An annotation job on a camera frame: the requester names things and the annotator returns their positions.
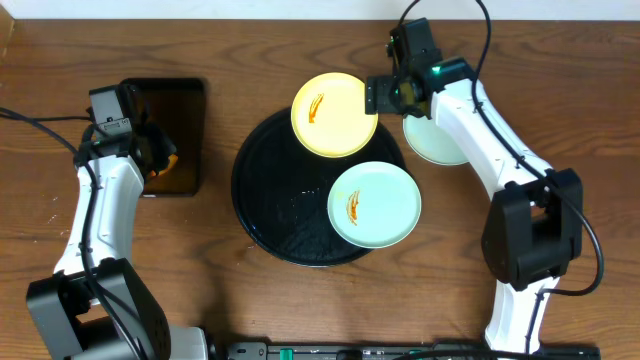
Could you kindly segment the orange green sponge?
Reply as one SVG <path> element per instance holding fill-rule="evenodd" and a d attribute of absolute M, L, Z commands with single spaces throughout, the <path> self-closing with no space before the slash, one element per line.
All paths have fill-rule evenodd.
<path fill-rule="evenodd" d="M 158 177 L 158 176 L 162 176 L 164 174 L 166 174 L 167 172 L 169 172 L 177 163 L 178 161 L 178 156 L 175 154 L 171 154 L 168 158 L 167 158 L 167 164 L 164 168 L 156 171 L 156 170 L 152 170 L 146 177 L 147 180 L 150 180 L 152 178 Z"/>

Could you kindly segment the light green plate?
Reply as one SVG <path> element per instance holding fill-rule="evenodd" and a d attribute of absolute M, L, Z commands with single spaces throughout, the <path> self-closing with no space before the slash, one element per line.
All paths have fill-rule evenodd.
<path fill-rule="evenodd" d="M 403 133 L 411 149 L 431 163 L 458 166 L 468 162 L 454 140 L 426 116 L 406 115 L 403 118 Z"/>
<path fill-rule="evenodd" d="M 352 166 L 332 185 L 327 213 L 333 229 L 348 243 L 379 249 L 395 245 L 415 228 L 422 197 L 402 168 L 370 161 Z"/>

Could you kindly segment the yellow plate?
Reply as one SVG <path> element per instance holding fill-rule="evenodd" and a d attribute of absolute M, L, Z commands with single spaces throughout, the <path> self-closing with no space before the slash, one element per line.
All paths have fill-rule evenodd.
<path fill-rule="evenodd" d="M 310 152 L 327 158 L 350 156 L 373 137 L 378 117 L 365 113 L 365 83 L 341 72 L 320 74 L 296 93 L 291 127 Z"/>

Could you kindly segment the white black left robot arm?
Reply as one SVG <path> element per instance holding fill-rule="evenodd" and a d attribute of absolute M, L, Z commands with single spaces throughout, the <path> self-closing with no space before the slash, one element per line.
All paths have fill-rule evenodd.
<path fill-rule="evenodd" d="M 53 274 L 30 283 L 26 304 L 54 359 L 208 359 L 204 330 L 168 322 L 132 265 L 145 185 L 178 160 L 130 81 L 90 91 L 90 125 L 73 150 L 79 198 Z"/>

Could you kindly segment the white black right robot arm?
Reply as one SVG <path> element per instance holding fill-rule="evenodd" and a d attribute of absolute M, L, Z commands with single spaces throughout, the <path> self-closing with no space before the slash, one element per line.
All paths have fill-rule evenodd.
<path fill-rule="evenodd" d="M 534 354 L 547 300 L 582 251 L 583 189 L 531 151 L 488 99 L 462 58 L 413 57 L 391 75 L 370 76 L 368 114 L 431 121 L 448 135 L 489 198 L 481 246 L 497 280 L 485 330 L 496 351 Z"/>

